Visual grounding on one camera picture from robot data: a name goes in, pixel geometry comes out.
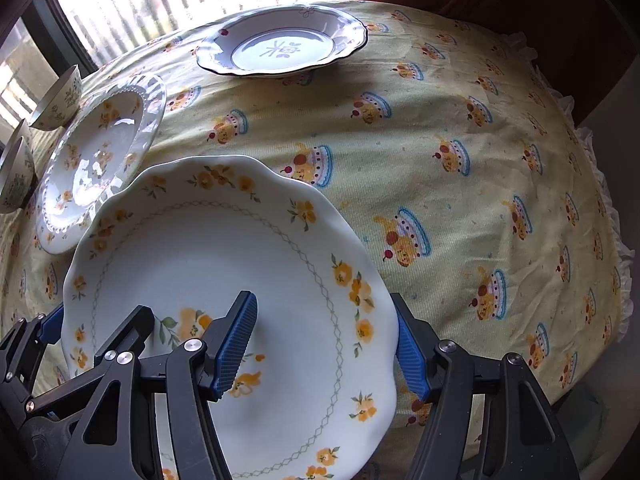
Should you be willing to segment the floral bowl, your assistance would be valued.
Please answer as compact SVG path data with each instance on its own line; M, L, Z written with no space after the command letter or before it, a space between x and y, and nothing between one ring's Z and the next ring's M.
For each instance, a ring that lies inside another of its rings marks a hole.
M65 126L79 110L81 93L79 66L70 66L39 101L29 118L29 127L51 131Z
M37 183L32 153L24 136L15 138L2 153L0 181L2 214L24 208Z
M32 134L30 133L28 120L24 118L15 127L8 142L6 142L6 146L4 147L4 150L3 150L3 155L9 154L10 149L14 148L15 145L19 144L23 138L26 138L27 140L29 140L31 136Z

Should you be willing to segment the beaded rim floral plate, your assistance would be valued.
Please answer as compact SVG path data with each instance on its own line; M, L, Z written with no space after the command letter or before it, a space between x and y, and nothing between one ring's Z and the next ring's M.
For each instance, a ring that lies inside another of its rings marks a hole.
M70 252L104 202L134 178L167 102L157 74L119 78L96 92L58 141L37 194L39 245Z

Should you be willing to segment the red pattern white dish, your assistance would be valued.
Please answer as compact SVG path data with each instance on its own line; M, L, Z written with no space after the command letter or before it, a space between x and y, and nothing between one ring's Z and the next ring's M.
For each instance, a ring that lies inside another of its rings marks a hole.
M367 42L366 25L333 6L275 6L212 26L196 60L220 76L280 77L331 65Z

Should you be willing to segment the yellow patterned tablecloth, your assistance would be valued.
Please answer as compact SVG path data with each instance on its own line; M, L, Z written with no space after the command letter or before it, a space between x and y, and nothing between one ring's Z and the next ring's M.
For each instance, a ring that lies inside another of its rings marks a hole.
M359 18L368 42L316 70L203 70L198 46L235 14L82 80L74 118L143 73L167 102L134 178L65 254L39 245L36 205L69 126L29 127L37 183L1 214L1 340L64 304L35 394L91 370L137 306L154 314L150 358L202 336L246 290L256 324L208 406L228 479L409 479L431 407L398 363L397 292L473 356L522 356L559 422L631 305L632 255L570 101L480 26L326 6Z

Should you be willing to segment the black window frame post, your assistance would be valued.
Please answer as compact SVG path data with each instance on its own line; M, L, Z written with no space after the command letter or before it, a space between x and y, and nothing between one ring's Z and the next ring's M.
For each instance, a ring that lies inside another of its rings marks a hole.
M73 65L78 66L81 77L98 70L58 0L32 0L22 20L36 47L58 76Z

